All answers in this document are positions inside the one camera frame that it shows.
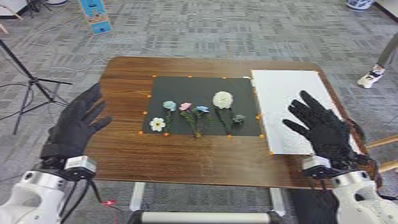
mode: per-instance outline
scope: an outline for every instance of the white sheet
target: white sheet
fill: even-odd
[[[300,100],[298,92],[302,90],[312,95],[325,108],[334,110],[341,118],[318,72],[252,70],[252,78],[271,153],[309,155],[314,153],[310,144],[305,138],[284,126],[282,119],[289,119],[302,124],[287,111],[291,100]],[[353,140],[350,144],[358,152]]]

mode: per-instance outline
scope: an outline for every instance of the floor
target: floor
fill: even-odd
[[[60,95],[72,99],[97,82],[108,59],[117,56],[293,60],[316,63],[337,91],[351,119],[364,128],[367,141],[398,133],[398,67],[387,69],[374,88],[355,81],[369,70],[392,34],[394,21],[380,10],[358,13],[342,0],[111,0],[106,1],[111,32],[92,36],[79,6],[42,9],[33,18],[5,20],[10,34],[0,34],[32,73],[72,82]],[[0,84],[24,83],[0,55]],[[23,87],[0,88],[0,116],[19,107]],[[33,103],[42,97],[35,91]],[[17,135],[14,118],[0,121],[0,203],[7,200],[17,176],[39,162],[46,130],[60,107],[42,107],[23,117]],[[398,159],[396,144],[371,151],[383,162]],[[383,174],[382,192],[398,194],[398,173]],[[115,199],[127,217],[131,183],[99,182],[103,198]],[[143,208],[156,211],[266,211],[268,190],[151,184]],[[120,214],[88,195],[69,223],[111,223]],[[287,209],[287,223],[296,223]]]

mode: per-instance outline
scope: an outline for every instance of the chair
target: chair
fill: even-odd
[[[12,15],[16,16],[16,18],[17,18],[19,20],[23,20],[21,16],[16,14],[16,12],[14,12],[14,10],[8,8],[8,6],[5,6],[3,4],[0,4],[0,7],[3,7],[3,8],[8,10],[8,12],[12,13]],[[8,31],[7,31],[7,29],[5,29],[1,23],[0,23],[0,30],[3,31],[5,34],[8,34]]]
[[[366,149],[369,151],[369,149],[373,149],[374,147],[392,143],[392,142],[398,142],[398,135],[376,140],[374,142],[371,142],[367,145],[366,145]],[[380,164],[380,167],[378,167],[378,172],[385,172],[392,169],[398,169],[398,160],[394,161],[389,161],[385,163]]]

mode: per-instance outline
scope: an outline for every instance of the white flower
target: white flower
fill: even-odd
[[[149,125],[151,125],[151,128],[152,128],[152,131],[161,132],[161,128],[165,127],[165,120],[163,120],[163,118],[154,117],[152,121],[149,122]]]
[[[220,109],[229,109],[232,105],[232,95],[229,92],[220,91],[213,96],[213,105]]]

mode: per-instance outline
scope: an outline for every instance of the pink flower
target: pink flower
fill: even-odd
[[[179,110],[184,111],[190,109],[191,103],[183,103],[179,106]]]

